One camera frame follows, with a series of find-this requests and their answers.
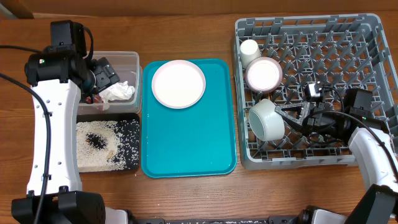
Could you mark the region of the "white napkin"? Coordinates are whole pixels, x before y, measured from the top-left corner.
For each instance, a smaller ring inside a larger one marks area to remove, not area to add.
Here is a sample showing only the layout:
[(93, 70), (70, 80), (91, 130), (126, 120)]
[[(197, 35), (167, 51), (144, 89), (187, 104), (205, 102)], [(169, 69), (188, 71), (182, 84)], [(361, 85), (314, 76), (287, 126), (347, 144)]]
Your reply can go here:
[(99, 97), (104, 102), (115, 101), (115, 100), (129, 100), (136, 89), (133, 86), (128, 85), (128, 81), (119, 82), (111, 85), (107, 89), (99, 93)]

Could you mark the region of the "red snack wrapper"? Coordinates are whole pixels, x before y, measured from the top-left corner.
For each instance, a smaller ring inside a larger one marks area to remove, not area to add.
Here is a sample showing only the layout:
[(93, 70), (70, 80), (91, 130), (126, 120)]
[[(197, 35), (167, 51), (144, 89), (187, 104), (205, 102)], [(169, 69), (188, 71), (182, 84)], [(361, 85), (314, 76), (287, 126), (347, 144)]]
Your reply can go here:
[(103, 100), (99, 95), (88, 96), (81, 103), (96, 110), (103, 110)]

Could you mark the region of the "grey shallow bowl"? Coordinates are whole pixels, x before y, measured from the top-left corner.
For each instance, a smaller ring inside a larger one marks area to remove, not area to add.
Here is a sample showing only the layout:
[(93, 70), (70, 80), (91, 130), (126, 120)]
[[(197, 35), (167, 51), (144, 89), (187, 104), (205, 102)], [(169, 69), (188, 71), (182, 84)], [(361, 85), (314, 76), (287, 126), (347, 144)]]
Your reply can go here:
[(263, 99), (249, 110), (249, 125), (254, 135), (261, 141), (280, 140), (284, 137), (284, 121), (275, 112), (275, 104)]

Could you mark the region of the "pink bowl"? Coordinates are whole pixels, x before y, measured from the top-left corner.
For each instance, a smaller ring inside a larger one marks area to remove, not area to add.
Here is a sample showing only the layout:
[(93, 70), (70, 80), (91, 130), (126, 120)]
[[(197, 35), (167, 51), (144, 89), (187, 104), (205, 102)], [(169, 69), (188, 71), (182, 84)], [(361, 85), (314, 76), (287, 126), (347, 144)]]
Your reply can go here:
[(259, 57), (246, 69), (246, 83), (255, 92), (270, 93), (282, 81), (282, 68), (273, 58)]

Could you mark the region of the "white round plate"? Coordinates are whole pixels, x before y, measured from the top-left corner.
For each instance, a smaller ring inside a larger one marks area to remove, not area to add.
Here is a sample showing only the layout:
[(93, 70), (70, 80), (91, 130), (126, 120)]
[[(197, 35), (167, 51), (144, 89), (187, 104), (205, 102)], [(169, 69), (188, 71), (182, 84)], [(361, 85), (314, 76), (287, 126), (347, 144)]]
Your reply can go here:
[(172, 109), (185, 109), (202, 98), (206, 89), (206, 78), (193, 62), (172, 60), (156, 70), (151, 88), (160, 104)]

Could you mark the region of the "pale green paper cup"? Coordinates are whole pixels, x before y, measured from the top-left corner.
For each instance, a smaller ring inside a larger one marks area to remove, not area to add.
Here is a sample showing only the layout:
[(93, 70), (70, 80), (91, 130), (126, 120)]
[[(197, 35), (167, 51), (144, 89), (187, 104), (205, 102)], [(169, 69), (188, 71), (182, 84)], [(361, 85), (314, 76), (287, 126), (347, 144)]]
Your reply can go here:
[(261, 57), (257, 42), (252, 39), (243, 41), (240, 45), (240, 56), (243, 68), (247, 68), (253, 60)]

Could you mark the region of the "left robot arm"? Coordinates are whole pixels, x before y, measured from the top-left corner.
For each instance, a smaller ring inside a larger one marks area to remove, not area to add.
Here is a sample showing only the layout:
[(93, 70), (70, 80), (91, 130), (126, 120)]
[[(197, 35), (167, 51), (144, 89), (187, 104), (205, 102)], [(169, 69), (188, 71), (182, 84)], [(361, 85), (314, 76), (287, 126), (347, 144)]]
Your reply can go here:
[(24, 69), (24, 89), (34, 101), (34, 159), (26, 196), (12, 201), (12, 216), (19, 223), (134, 223), (130, 211), (83, 191), (77, 165), (79, 102), (92, 103), (119, 76), (107, 59), (93, 58), (84, 25), (52, 22), (50, 34), (51, 44), (33, 51)]

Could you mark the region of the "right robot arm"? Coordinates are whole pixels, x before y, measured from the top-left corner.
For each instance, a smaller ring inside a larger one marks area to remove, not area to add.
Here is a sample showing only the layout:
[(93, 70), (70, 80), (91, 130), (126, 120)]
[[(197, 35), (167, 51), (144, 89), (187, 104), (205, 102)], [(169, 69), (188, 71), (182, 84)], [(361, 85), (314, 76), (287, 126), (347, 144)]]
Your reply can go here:
[(310, 92), (306, 96), (301, 103), (276, 106), (275, 112), (304, 135), (325, 134), (343, 141), (358, 163), (367, 191), (348, 216), (308, 206), (296, 223), (387, 223), (397, 216), (397, 159), (386, 123), (372, 116), (373, 94), (347, 89), (341, 111), (325, 109), (322, 98)]

